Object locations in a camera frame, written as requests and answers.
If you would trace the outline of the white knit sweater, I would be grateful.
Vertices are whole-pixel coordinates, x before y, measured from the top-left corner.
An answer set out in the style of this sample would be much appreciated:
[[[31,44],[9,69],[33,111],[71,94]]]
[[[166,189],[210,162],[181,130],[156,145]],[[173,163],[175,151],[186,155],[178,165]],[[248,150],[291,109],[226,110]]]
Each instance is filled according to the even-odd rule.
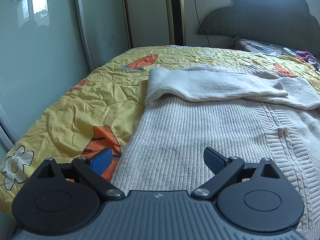
[[[298,231],[319,239],[319,94],[306,79],[254,67],[152,68],[112,183],[193,191],[213,176],[207,147],[250,163],[271,158],[303,199]]]

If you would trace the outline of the yellow carrot print quilt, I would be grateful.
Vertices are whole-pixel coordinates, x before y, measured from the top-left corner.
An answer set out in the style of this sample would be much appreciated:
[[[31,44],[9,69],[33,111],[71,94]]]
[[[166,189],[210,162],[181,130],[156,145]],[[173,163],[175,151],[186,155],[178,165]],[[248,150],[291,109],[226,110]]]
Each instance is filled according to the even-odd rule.
[[[256,67],[303,77],[319,89],[319,71],[295,57],[188,46],[131,49],[91,72],[48,107],[7,153],[1,163],[1,211],[11,214],[14,197],[47,157],[67,162],[105,147],[115,154],[123,152],[144,112],[149,70],[197,64]]]

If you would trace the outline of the plaid pillow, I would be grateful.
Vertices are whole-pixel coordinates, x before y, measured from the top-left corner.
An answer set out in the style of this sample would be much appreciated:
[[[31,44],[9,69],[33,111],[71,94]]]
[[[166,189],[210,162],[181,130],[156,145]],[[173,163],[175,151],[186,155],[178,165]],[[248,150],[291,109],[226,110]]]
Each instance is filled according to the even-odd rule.
[[[283,46],[240,37],[236,37],[232,40],[231,48],[253,53],[285,55],[283,53]]]

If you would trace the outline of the white remote control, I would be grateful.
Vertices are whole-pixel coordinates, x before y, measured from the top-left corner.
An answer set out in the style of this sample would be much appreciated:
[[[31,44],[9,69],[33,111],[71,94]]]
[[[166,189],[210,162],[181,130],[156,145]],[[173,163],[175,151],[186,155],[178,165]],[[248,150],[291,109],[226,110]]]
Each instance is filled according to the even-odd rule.
[[[283,48],[283,53],[290,57],[297,57],[296,53],[294,53],[293,51],[291,51],[289,48],[286,48],[286,47]]]

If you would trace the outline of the purple cloth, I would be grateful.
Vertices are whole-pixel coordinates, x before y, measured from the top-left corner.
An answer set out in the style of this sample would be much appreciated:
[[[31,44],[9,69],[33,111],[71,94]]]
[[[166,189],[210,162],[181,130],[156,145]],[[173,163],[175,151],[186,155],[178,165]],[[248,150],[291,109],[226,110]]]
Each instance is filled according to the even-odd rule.
[[[312,63],[316,63],[316,58],[308,51],[301,51],[301,50],[297,50],[295,51],[295,53],[297,54],[297,56],[301,59],[303,59],[306,62],[312,62]]]

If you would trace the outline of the glass sliding wardrobe door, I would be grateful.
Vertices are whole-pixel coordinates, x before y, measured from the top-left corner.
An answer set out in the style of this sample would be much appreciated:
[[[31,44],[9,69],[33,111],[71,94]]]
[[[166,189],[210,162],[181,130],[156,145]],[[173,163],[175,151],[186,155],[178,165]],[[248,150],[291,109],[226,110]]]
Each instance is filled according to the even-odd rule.
[[[129,48],[124,0],[1,0],[1,156],[61,95]]]

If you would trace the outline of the dark upholstered headboard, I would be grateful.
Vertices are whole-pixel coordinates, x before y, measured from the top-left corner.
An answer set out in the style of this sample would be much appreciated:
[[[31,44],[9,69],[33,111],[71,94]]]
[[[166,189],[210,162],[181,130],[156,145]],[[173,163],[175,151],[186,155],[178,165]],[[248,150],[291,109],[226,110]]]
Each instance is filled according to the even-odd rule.
[[[235,0],[210,12],[197,33],[270,42],[319,57],[319,22],[305,0]]]

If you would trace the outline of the gold tower air conditioner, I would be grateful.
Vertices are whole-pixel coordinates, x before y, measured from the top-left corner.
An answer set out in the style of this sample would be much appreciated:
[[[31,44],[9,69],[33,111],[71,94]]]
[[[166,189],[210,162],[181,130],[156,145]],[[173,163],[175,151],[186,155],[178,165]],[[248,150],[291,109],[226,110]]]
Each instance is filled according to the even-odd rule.
[[[184,0],[165,0],[170,44],[185,46]]]

